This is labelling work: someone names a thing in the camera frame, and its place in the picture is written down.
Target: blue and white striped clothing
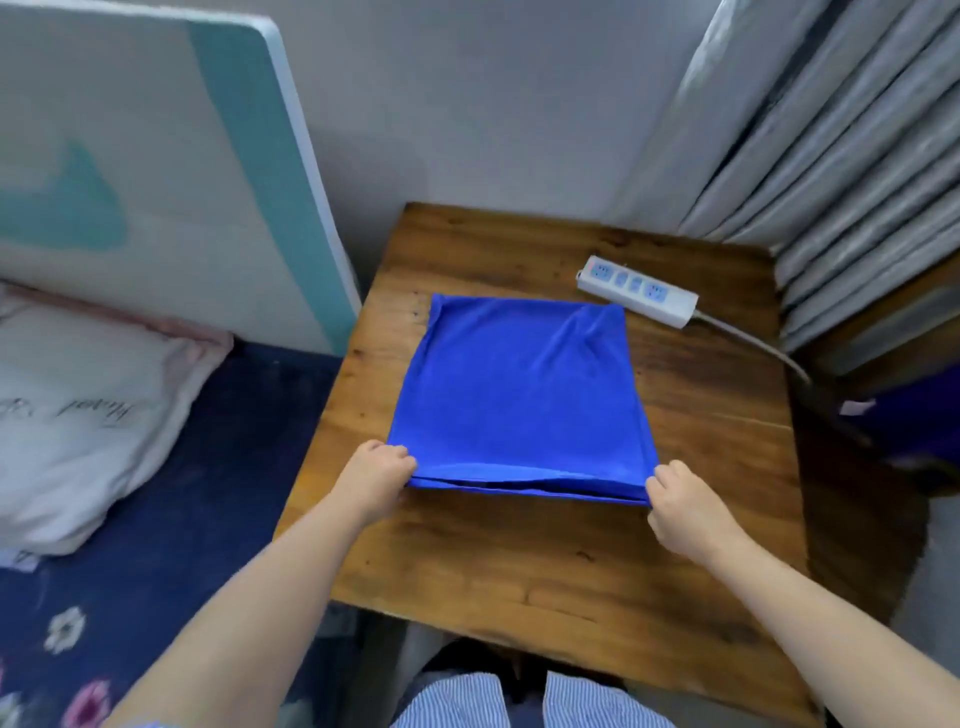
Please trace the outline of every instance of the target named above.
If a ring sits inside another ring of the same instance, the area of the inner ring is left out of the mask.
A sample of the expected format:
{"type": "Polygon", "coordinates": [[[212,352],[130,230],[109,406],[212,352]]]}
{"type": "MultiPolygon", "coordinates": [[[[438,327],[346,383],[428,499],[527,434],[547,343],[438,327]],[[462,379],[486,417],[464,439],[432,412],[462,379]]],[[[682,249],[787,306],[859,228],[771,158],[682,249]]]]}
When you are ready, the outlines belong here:
{"type": "MultiPolygon", "coordinates": [[[[512,710],[496,676],[474,672],[424,688],[394,728],[517,728],[512,710]]],[[[542,718],[543,728],[674,728],[624,691],[556,672],[547,675],[542,718]]]]}

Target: person's right arm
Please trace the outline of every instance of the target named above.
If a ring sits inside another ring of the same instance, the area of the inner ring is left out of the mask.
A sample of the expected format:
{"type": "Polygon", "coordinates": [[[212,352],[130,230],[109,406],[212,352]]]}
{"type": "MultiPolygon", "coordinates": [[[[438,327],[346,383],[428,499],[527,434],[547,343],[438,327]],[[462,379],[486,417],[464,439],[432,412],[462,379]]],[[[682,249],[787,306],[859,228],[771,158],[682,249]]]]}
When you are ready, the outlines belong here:
{"type": "Polygon", "coordinates": [[[960,680],[754,542],[684,463],[656,473],[648,520],[660,543],[737,595],[845,728],[960,726],[960,680]]]}

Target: wooden tabletop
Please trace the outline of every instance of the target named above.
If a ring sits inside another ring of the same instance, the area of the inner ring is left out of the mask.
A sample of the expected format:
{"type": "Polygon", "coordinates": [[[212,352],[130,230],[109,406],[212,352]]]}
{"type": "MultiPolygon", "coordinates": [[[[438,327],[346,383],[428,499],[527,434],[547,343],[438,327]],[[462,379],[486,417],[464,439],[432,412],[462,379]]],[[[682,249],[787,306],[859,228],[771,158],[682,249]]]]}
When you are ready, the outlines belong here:
{"type": "MultiPolygon", "coordinates": [[[[765,253],[411,204],[276,533],[326,495],[357,445],[386,439],[431,294],[596,301],[574,281],[591,254],[696,291],[701,310],[775,340],[765,253]]],[[[806,571],[781,364],[698,324],[675,330],[628,313],[627,333],[660,459],[686,461],[754,538],[806,571]]],[[[645,517],[611,503],[411,489],[357,541],[333,598],[814,724],[800,676],[770,636],[708,573],[661,548],[645,517]]]]}

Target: power cord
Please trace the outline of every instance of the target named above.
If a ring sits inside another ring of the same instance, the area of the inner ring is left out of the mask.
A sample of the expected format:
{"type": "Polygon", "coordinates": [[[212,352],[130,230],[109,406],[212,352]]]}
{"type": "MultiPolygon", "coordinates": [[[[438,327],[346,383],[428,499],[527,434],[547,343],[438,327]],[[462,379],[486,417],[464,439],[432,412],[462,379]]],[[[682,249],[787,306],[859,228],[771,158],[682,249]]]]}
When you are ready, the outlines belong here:
{"type": "Polygon", "coordinates": [[[755,336],[751,336],[749,333],[745,331],[741,331],[737,327],[731,326],[726,321],[720,321],[720,319],[714,319],[712,316],[708,316],[706,313],[700,310],[695,310],[693,312],[692,318],[699,319],[700,321],[703,321],[705,324],[710,324],[713,327],[717,327],[725,331],[726,333],[730,334],[731,336],[735,336],[738,339],[742,339],[748,344],[753,344],[758,349],[763,349],[765,352],[767,352],[771,356],[775,356],[777,359],[779,359],[788,367],[790,367],[790,369],[796,372],[797,376],[799,376],[800,379],[804,381],[804,384],[809,386],[810,384],[813,383],[813,380],[810,378],[810,375],[804,371],[804,368],[800,366],[800,364],[795,362],[793,359],[791,359],[789,356],[787,356],[785,353],[783,353],[776,347],[770,346],[765,341],[760,341],[755,336]]]}

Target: bed headboard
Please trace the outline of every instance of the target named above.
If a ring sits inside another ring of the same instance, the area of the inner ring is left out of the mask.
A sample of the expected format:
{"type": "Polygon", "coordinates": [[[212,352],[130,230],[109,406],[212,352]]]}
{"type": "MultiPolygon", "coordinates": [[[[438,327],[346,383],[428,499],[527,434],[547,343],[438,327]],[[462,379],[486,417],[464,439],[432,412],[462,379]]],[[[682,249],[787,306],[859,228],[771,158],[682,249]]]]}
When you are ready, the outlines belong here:
{"type": "Polygon", "coordinates": [[[0,278],[343,353],[360,302],[276,25],[0,0],[0,278]]]}

